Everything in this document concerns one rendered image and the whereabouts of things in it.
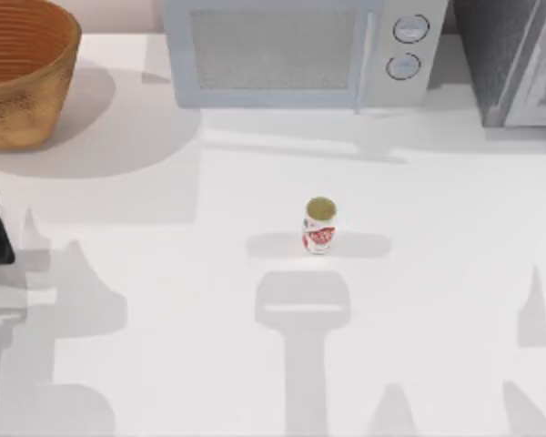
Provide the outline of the red and white can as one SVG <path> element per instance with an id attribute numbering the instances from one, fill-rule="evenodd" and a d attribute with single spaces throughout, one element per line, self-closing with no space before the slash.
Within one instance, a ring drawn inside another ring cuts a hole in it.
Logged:
<path id="1" fill-rule="evenodd" d="M 336 204 L 326 197 L 315 197 L 308 201 L 302 224 L 302 243 L 315 255 L 329 250 L 336 232 Z"/>

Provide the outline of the microwave oven door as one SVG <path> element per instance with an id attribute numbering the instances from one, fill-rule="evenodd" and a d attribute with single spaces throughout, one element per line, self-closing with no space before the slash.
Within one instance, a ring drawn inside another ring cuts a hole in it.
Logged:
<path id="1" fill-rule="evenodd" d="M 380 0 L 162 0 L 181 107 L 354 108 Z"/>

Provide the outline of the pale microwave oven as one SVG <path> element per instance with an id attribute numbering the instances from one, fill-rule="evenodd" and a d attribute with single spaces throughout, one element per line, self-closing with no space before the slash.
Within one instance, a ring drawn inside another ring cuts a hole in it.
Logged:
<path id="1" fill-rule="evenodd" d="M 191 108 L 414 107 L 449 0 L 162 0 Z"/>

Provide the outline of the round microwave knob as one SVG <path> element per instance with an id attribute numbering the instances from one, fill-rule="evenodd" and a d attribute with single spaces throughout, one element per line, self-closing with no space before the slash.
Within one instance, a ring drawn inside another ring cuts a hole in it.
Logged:
<path id="1" fill-rule="evenodd" d="M 421 69 L 420 59 L 412 53 L 403 53 L 393 56 L 386 64 L 389 77 L 397 81 L 413 78 Z"/>
<path id="2" fill-rule="evenodd" d="M 430 22 L 424 15 L 408 15 L 396 21 L 393 35 L 402 44 L 415 44 L 421 41 L 429 30 Z"/>

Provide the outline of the brown woven basket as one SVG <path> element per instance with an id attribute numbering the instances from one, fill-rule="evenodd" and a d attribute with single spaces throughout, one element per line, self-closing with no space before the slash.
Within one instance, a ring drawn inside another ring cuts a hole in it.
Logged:
<path id="1" fill-rule="evenodd" d="M 0 151 L 38 148 L 53 134 L 82 29 L 51 0 L 0 0 Z"/>

